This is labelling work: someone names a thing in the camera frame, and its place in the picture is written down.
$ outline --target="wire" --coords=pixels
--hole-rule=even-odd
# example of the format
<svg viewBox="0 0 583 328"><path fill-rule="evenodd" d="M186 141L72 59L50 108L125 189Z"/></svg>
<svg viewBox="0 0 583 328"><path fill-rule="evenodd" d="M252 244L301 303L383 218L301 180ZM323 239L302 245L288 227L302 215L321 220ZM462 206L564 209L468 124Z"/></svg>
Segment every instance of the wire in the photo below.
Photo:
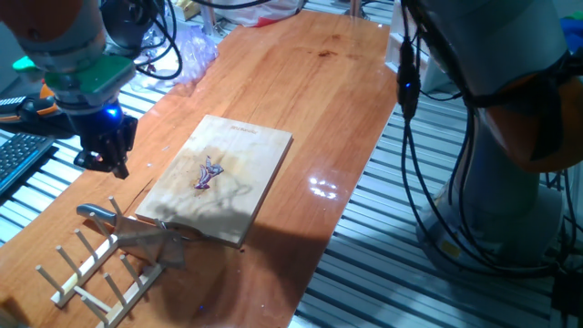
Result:
<svg viewBox="0 0 583 328"><path fill-rule="evenodd" d="M211 8L215 8L215 9L236 10L236 9L253 7L256 5L262 5L262 4L270 2L271 0L256 0L256 1L251 1L251 2L248 2L245 4L240 4L240 5L217 5L217 4L206 2L203 0L190 0L190 1L195 2L199 5L205 5L205 6L208 6Z"/></svg>
<svg viewBox="0 0 583 328"><path fill-rule="evenodd" d="M170 7L170 13L172 15L172 24L174 25L174 30L172 31L172 36L169 35L168 30L164 29L164 26L162 26L162 24L158 21L158 20L154 20L154 24L156 24L156 26L162 31L162 34L169 40L170 42L170 46L164 51L164 53L160 56L158 56L157 58L155 58L155 60L159 60L160 58L162 58L163 56L165 56L169 50L171 48L174 49L174 51L176 52L176 57L179 60L179 67L176 69L176 72L174 72L173 74L169 75L169 76L159 76L159 75L155 75L152 74L150 72L148 72L147 70L139 67L139 65L136 65L136 70L140 73L142 73L145 76L148 77L154 77L160 80L171 80L174 79L176 77L178 77L180 75L180 73L182 73L182 56L180 55L180 51L178 46L176 45L176 32L177 32L177 26L176 26L176 15L174 13L174 8L172 6L172 3L170 2L170 0L168 0L169 3L169 7Z"/></svg>
<svg viewBox="0 0 583 328"><path fill-rule="evenodd" d="M449 101L449 100L454 100L454 99L458 99L459 97L463 96L461 92L458 92L454 95L452 95L451 97L447 97L447 98L436 98L433 97L431 95L429 95L428 93L424 92L423 90L419 90L424 96L432 99L432 100L436 100L436 101Z"/></svg>
<svg viewBox="0 0 583 328"><path fill-rule="evenodd" d="M165 14L164 10L162 10L162 8L159 7L157 0L153 0L152 3L156 7L156 11L158 11L158 15L160 15L162 17L162 23L164 23L164 29L168 31L168 23L166 23L166 19L164 18L164 14ZM154 49L154 48L157 48L159 46L163 46L164 43L166 43L166 36L162 35L162 39L160 40L160 42L158 42L155 45L143 46L141 51L144 51L146 49Z"/></svg>
<svg viewBox="0 0 583 328"><path fill-rule="evenodd" d="M583 227L581 227L578 223L576 223L575 221L573 221L573 219L569 218L567 215L563 215L563 219L565 219L565 220L567 220L567 221L569 221L571 223L574 223L575 224L575 227L577 227L577 229L579 229L579 231L583 232Z"/></svg>
<svg viewBox="0 0 583 328"><path fill-rule="evenodd" d="M172 49L172 42L176 41L176 34L177 34L178 27L177 27L177 23L176 23L176 13L174 13L174 5L172 5L172 3L169 0L168 0L168 4L169 4L169 8L170 8L170 16L172 18L172 25L173 25L172 37L169 38L170 46L167 47L166 50L164 50L164 52L162 52L160 55L158 55L154 58L151 58L143 63L136 64L136 67L153 64L153 63L159 61L165 55L167 55L168 52L170 52L170 50ZM164 31L161 31L161 32L164 35L164 37L166 38L166 36L168 35L168 30L166 30L166 34L164 34Z"/></svg>
<svg viewBox="0 0 583 328"><path fill-rule="evenodd" d="M404 33L405 33L405 40L408 40L408 24L406 23L406 15L404 13ZM419 49L420 49L420 39L421 37L419 37L417 39L417 56L416 56L416 74L417 77L419 76L419 68L420 68L420 54L419 54ZM472 147L473 147L473 134L474 134L474 118L473 118L473 109L472 108L468 108L468 127L470 127L470 129L466 132L467 134L467 143L466 145L468 147L468 152L467 154L471 155ZM414 205L414 201L413 198L411 196L411 191L409 190L408 187L408 182L407 182L407 177L406 177L406 167L405 167L405 157L406 157L406 141L409 141L409 148L411 150L411 157L415 166L415 173L417 175L417 178L419 179L419 182L422 186L422 189L424 191L424 195L427 197L428 203L430 204L432 211L434 213L434 215L437 217L437 219L439 220L439 222L442 224L443 228L445 229L445 231L447 232L447 234L449 235L449 237L455 241L455 243L457 244L457 246L463 250L469 257L471 257L473 260L475 260L476 262L486 266L487 268L497 271L497 272L484 272L484 271L480 271L480 270L476 270L473 268L468 268L465 267L464 265L460 264L457 261L454 261L453 259L451 259L447 254L445 254L443 252L443 250L441 250L436 244L435 241L432 241L432 236L428 233L427 229L425 228L421 218L419 217L416 207ZM465 229L467 232L470 232L469 228L467 227L467 223L465 221L465 215L463 212L463 187L465 186L465 179L467 178L467 172L469 170L469 163L470 163L470 156L466 156L466 161L465 161L465 167L464 167L464 172L462 174L462 181L461 181L461 190L460 190L460 216L462 217L462 221L465 224ZM468 235L470 236L469 238L467 238L469 241L474 240L473 246L480 252L480 254L482 255L482 258L476 256L473 252L471 252L470 250L467 249L467 247L457 238L457 236L451 231L451 229L449 228L447 222L445 222L444 218L441 216L441 213L439 212L438 208L435 206L435 203L433 202L433 199L431 197L431 194L429 192L429 190L427 189L426 185L424 184L424 178L423 175L421 173L421 170L419 169L419 165L417 162L417 158L416 158L416 153L414 150L414 141L413 141L413 135L411 132L411 127L410 127L410 118L407 119L405 121L405 129L404 129L404 147L403 147L403 152L402 152L402 160L401 160L401 164L402 164L402 175L404 177L404 186L405 186L405 191L407 193L407 198L409 199L409 202L412 206L415 218L417 219L417 223L419 224L420 228L422 229L422 231L425 234L425 237L427 239L429 239L434 248L440 253L440 255L442 257L444 257L447 261L451 262L452 264L454 264L455 266L457 266L460 269L463 270L469 270L471 272L475 272L475 273L480 273L480 274L485 274L485 275L494 275L494 276L501 276L501 277L509 277L509 278L535 278L535 277L543 277L543 276L548 276L549 274L555 273L557 272L558 269L560 269L560 264L558 264L557 262L551 263L547 266L541 266L541 267L534 267L534 268L505 268L505 267L500 267L495 265L489 258L488 256L485 254L485 252L479 248L479 246L477 245L476 241L474 240L473 236L471 236L471 233L468 233Z"/></svg>

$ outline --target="wooden table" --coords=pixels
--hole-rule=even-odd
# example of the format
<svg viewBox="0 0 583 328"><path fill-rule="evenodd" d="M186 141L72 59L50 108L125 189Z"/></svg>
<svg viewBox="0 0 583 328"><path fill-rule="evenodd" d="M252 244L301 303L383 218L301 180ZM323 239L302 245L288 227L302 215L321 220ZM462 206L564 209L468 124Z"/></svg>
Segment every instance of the wooden table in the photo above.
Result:
<svg viewBox="0 0 583 328"><path fill-rule="evenodd" d="M388 36L388 26L305 11L235 29L202 81L174 87L139 121L126 180L86 171L0 248L0 302L33 327L94 327L97 317L78 296L62 311L55 307L55 290L35 266L64 282L72 271L55 247L80 263L88 253L75 228L94 247L104 240L76 206L109 208L114 195L132 215L211 114L290 131L290 151L243 248L187 244L187 269L163 272L120 326L287 327L395 104L395 74L384 65ZM86 284L112 305L104 272L124 289L131 278L113 256Z"/></svg>

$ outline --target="cutting board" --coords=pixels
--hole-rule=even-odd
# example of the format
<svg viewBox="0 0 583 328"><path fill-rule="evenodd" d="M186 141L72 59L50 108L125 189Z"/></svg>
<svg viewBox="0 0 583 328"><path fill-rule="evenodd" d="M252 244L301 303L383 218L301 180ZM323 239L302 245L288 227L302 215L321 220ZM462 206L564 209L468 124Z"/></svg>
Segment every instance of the cutting board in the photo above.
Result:
<svg viewBox="0 0 583 328"><path fill-rule="evenodd" d="M291 143L289 132L207 115L136 214L240 247Z"/></svg>

